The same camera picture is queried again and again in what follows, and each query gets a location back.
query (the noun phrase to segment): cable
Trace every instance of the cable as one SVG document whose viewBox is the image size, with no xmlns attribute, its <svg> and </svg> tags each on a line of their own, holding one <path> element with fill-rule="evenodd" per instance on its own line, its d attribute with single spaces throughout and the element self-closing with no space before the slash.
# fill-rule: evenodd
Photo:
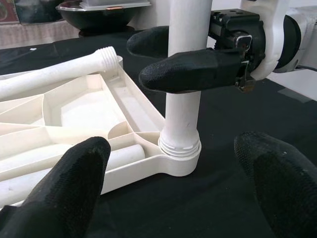
<svg viewBox="0 0 317 238">
<path fill-rule="evenodd" d="M 303 66 L 303 65 L 298 65 L 297 68 L 302 68 L 302 69 L 308 69 L 317 72 L 317 68 L 309 67 L 309 66 Z"/>
</svg>

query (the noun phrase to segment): vertical white pipe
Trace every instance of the vertical white pipe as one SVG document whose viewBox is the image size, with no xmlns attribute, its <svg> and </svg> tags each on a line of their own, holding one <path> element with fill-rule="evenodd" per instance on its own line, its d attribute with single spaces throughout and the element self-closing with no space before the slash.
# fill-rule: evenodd
<svg viewBox="0 0 317 238">
<path fill-rule="evenodd" d="M 169 56 L 207 47 L 211 4 L 212 0 L 171 0 Z M 159 140 L 167 154 L 187 157 L 197 152 L 200 96 L 200 92 L 167 94 L 165 127 Z"/>
<path fill-rule="evenodd" d="M 242 0 L 240 8 L 260 15 L 266 46 L 265 58 L 251 73 L 255 80 L 265 79 L 276 68 L 284 46 L 284 18 L 290 0 Z"/>
</svg>

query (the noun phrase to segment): white pipe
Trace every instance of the white pipe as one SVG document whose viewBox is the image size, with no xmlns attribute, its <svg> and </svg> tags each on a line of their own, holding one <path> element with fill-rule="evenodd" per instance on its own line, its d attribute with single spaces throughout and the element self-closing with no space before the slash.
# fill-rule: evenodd
<svg viewBox="0 0 317 238">
<path fill-rule="evenodd" d="M 110 154 L 106 171 L 116 169 L 142 159 L 145 159 L 145 153 L 141 145 L 137 144 L 120 150 L 115 150 Z M 40 182 L 50 170 L 51 169 L 46 169 L 1 181 L 0 208 L 26 199 L 35 185 Z"/>
<path fill-rule="evenodd" d="M 169 56 L 207 47 L 211 4 L 212 0 L 171 0 Z M 165 127 L 159 140 L 160 147 L 167 154 L 187 157 L 199 149 L 197 119 L 200 96 L 200 92 L 167 94 Z"/>
<path fill-rule="evenodd" d="M 14 204 L 12 204 L 11 206 L 12 206 L 12 207 L 20 207 L 23 202 L 24 202 L 24 200 L 23 200 L 23 201 L 19 201 L 19 202 L 17 202 L 17 203 L 14 203 Z"/>
<path fill-rule="evenodd" d="M 94 72 L 117 70 L 117 67 L 114 48 L 99 49 L 88 56 L 1 80 L 0 99 Z"/>
</svg>

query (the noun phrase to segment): metal bowl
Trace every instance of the metal bowl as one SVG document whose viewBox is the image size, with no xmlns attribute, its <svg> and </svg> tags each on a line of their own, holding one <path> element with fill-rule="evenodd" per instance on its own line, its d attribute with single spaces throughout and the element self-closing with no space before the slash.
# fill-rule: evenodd
<svg viewBox="0 0 317 238">
<path fill-rule="evenodd" d="M 80 0 L 66 1 L 56 7 L 62 17 L 72 26 L 85 33 L 117 32 L 131 21 L 137 8 L 111 10 L 85 10 Z"/>
</svg>

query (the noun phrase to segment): gloved finger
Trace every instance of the gloved finger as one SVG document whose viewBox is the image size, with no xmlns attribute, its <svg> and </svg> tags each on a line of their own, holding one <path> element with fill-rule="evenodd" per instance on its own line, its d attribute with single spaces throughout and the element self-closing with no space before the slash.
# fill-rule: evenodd
<svg viewBox="0 0 317 238">
<path fill-rule="evenodd" d="M 100 196 L 109 143 L 93 137 L 70 148 L 11 216 L 0 237 L 83 237 Z"/>
<path fill-rule="evenodd" d="M 184 93 L 235 84 L 241 65 L 237 51 L 211 49 L 177 53 L 144 68 L 141 85 L 156 91 Z"/>
<path fill-rule="evenodd" d="M 168 55 L 168 26 L 154 27 L 133 35 L 127 42 L 132 55 L 166 58 Z"/>
<path fill-rule="evenodd" d="M 317 237 L 317 168 L 292 145 L 259 132 L 238 136 L 235 154 L 277 237 Z"/>
</svg>

